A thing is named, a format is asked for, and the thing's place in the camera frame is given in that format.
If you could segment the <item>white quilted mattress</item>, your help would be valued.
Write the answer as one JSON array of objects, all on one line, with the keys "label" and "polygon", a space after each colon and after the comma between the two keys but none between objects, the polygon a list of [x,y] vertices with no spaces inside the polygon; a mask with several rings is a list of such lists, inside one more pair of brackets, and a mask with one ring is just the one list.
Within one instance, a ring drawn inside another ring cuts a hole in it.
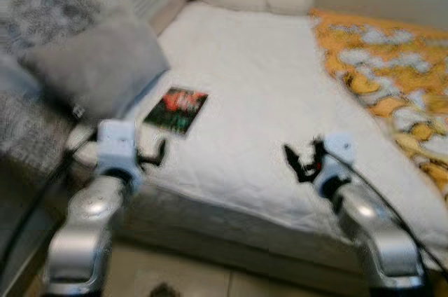
[{"label": "white quilted mattress", "polygon": [[[169,87],[209,97],[185,137],[146,126],[149,149],[167,138],[163,165],[145,175],[233,174],[250,181],[285,175],[295,179],[284,144],[310,153],[320,134],[348,132],[355,168],[378,188],[413,233],[445,261],[448,216],[430,179],[387,136],[380,122],[323,68],[308,16],[237,12],[189,3],[159,37],[170,70],[133,112],[143,121]],[[308,184],[300,188],[313,189]]]}]

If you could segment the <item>yellow cartoon egg blanket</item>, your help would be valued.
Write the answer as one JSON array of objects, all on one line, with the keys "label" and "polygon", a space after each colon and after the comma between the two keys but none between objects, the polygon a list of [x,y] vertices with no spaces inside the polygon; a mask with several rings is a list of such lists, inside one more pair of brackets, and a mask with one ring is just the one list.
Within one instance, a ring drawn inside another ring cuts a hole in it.
[{"label": "yellow cartoon egg blanket", "polygon": [[448,30],[311,10],[323,66],[448,194]]}]

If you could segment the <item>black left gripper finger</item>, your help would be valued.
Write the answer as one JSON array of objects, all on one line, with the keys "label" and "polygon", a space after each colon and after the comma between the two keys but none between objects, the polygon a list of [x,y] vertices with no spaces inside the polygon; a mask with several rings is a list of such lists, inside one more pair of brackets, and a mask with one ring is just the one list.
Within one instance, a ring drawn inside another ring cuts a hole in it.
[{"label": "black left gripper finger", "polygon": [[156,150],[154,154],[144,154],[143,163],[145,165],[152,165],[155,167],[160,167],[163,165],[167,154],[167,145],[169,144],[169,140],[161,139],[160,143],[157,144]]}]

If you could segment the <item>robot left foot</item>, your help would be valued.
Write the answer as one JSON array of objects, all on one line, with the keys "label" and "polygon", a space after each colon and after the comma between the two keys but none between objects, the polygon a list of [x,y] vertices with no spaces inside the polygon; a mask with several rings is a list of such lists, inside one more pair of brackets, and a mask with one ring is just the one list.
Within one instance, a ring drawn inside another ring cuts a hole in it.
[{"label": "robot left foot", "polygon": [[148,293],[148,297],[182,297],[175,287],[167,283],[158,284]]}]

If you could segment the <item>dark red green book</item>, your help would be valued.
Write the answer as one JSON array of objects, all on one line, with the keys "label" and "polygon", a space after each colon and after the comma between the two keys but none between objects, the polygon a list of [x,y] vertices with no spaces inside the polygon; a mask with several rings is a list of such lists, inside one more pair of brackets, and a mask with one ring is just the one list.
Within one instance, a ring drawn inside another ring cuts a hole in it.
[{"label": "dark red green book", "polygon": [[195,123],[208,93],[183,87],[169,87],[150,109],[143,122],[147,125],[185,137]]}]

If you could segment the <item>grey plush pillow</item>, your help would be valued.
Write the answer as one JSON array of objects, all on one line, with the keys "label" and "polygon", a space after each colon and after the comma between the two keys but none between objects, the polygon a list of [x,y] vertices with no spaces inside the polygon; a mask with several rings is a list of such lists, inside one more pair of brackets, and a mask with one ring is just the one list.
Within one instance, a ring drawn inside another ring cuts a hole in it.
[{"label": "grey plush pillow", "polygon": [[90,122],[124,118],[170,69],[151,24],[122,8],[79,34],[30,48],[20,63]]}]

